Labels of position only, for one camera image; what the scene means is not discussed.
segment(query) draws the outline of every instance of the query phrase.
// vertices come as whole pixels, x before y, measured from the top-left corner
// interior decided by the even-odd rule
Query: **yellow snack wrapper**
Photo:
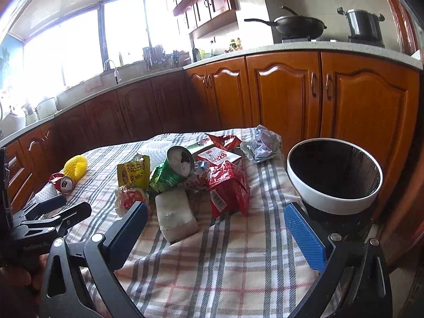
[[[118,186],[147,190],[150,181],[150,157],[136,154],[130,161],[118,164]]]

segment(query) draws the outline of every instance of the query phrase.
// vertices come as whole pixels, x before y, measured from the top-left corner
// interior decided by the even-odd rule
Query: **barcode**
[[[219,210],[219,212],[222,212],[225,209],[225,207],[227,207],[227,204],[224,202],[221,196],[218,195],[216,190],[211,190],[211,199],[212,199],[212,203]]]

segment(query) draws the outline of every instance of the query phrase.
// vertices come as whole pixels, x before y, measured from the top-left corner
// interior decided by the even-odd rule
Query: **yellow foam net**
[[[76,182],[87,172],[87,166],[88,162],[85,156],[74,156],[66,162],[63,174],[70,176]]]

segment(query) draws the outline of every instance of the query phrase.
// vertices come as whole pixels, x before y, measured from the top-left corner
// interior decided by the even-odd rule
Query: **crumpled tissue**
[[[263,125],[258,125],[254,134],[255,138],[252,141],[243,141],[240,145],[252,163],[257,164],[275,157],[281,158],[281,137],[278,134]]]

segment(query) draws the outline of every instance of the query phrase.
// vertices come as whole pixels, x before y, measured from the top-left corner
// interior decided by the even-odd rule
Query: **blue gripper pad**
[[[327,264],[324,245],[292,204],[286,206],[284,220],[309,266],[321,273]]]

